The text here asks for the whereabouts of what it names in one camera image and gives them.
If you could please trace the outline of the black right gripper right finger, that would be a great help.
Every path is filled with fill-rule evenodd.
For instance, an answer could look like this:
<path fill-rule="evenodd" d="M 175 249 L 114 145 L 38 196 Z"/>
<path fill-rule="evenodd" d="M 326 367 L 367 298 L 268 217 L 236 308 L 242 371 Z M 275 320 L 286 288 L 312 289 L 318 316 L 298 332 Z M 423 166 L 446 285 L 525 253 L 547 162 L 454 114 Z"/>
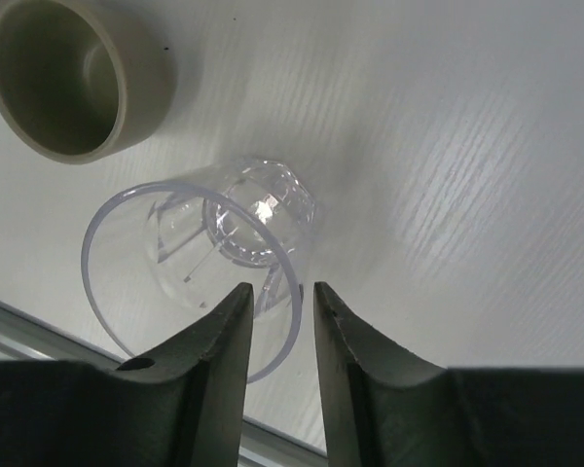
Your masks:
<path fill-rule="evenodd" d="M 584 369 L 449 368 L 313 292 L 332 466 L 584 466 Z"/>

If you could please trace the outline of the clear glass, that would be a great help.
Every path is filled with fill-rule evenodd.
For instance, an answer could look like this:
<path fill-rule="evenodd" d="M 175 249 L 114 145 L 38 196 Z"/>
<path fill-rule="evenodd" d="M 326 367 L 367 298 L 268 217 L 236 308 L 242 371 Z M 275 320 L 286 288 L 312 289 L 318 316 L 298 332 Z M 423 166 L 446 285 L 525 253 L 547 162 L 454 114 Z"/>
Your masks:
<path fill-rule="evenodd" d="M 84 235 L 81 275 L 91 310 L 132 358 L 249 283 L 247 379 L 264 379 L 300 334 L 318 219 L 302 180 L 286 164 L 258 157 L 125 189 L 99 207 Z"/>

